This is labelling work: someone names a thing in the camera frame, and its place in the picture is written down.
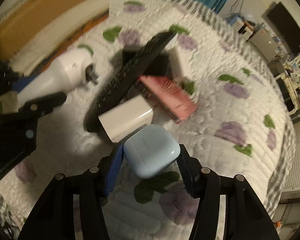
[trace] white charger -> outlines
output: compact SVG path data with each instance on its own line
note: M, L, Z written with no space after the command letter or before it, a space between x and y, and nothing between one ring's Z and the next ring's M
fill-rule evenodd
M138 95L99 116L99 120L113 143L142 127L150 125L153 109L147 101Z

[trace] white quilt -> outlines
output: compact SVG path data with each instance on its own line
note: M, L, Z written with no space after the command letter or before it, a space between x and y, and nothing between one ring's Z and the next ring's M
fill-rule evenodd
M180 5L135 0L142 5L127 8L125 1L128 0L110 0L109 19L74 44L86 43L93 48L100 84L75 88L63 106L40 118L37 149L23 167L13 169L0 181L0 193L20 227L56 173L81 174L109 155L112 147L83 128L90 103L113 75L113 65L118 64L113 57L124 43L145 44L171 25L190 32L179 34L167 49L180 46L182 53L190 58L199 96L197 111L170 132L202 166L228 177L240 173L262 203L266 198L268 181L281 152L286 120L285 106L271 84L211 26L196 15L187 14ZM116 25L122 26L122 30L111 43L103 37L103 31ZM22 169L29 171L22 174ZM178 168L174 163L167 171L178 172ZM151 201L138 203L134 190L139 183L140 179L124 162L117 186L103 207L110 238L188 239L197 200L192 200L177 181L154 191ZM224 208L222 201L221 214ZM218 239L222 238L223 224L221 218Z

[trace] blue gripper pad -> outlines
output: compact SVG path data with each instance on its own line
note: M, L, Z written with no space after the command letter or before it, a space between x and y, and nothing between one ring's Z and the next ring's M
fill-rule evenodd
M123 161L123 144L120 144L117 152L115 153L115 156L113 157L112 163L109 167L109 171L106 174L105 188L103 191L105 196L109 196L109 194L114 189L114 185L115 182L117 181L122 161Z

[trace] purple flower print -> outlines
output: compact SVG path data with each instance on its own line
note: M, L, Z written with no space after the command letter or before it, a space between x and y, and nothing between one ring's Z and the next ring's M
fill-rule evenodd
M179 42L180 47L183 49L194 50L198 47L198 43L185 33L179 34L177 40Z
M194 222L199 199L193 199L185 185L178 182L160 196L159 204L168 219L177 225L186 225Z
M143 5L138 5L138 4L127 4L123 8L123 11L126 13L140 13L145 10L146 10L146 8Z
M236 121L223 122L221 129L216 131L215 136L240 146L244 146L246 143L246 132L243 130L242 125Z
M229 83L227 82L224 86L223 89L229 93L230 95L233 95L236 98L244 98L247 99L250 95L248 94L247 90L236 83Z
M231 51L229 45L223 41L219 41L219 44L221 45L221 47L225 50L225 52L229 52Z
M33 182L37 174L34 172L32 164L28 160L23 160L14 167L17 178L23 182Z
M140 45L140 34L136 30L127 30L120 33L119 41L123 45Z
M183 14L188 14L188 10L178 3L175 5L175 8Z
M273 151L277 147L277 139L275 137L274 130L270 130L268 133L267 145L271 151Z
M262 81L260 78L258 78L255 74L251 74L251 77L252 77L255 81L258 81L260 84L265 85L265 84L263 83L263 81Z

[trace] white power adapter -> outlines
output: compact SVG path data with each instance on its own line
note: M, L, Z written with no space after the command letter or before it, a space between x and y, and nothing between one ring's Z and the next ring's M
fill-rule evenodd
M141 95L99 116L104 130L113 143L121 141L141 126L150 125L152 118L153 109Z
M168 54L173 80L177 83L181 83L185 77L192 80L188 54L182 53L179 47L170 49Z

